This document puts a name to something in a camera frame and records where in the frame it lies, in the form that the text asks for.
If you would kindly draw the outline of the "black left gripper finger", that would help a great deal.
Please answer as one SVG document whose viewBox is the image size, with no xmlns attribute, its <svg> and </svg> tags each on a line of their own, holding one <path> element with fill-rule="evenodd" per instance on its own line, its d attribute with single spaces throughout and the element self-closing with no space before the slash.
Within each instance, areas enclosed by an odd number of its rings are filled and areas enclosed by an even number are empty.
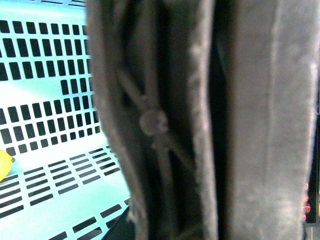
<svg viewBox="0 0 320 240">
<path fill-rule="evenodd" d="M 225 236 L 299 240 L 317 121 L 320 3 L 220 0 L 226 77 Z"/>
</svg>

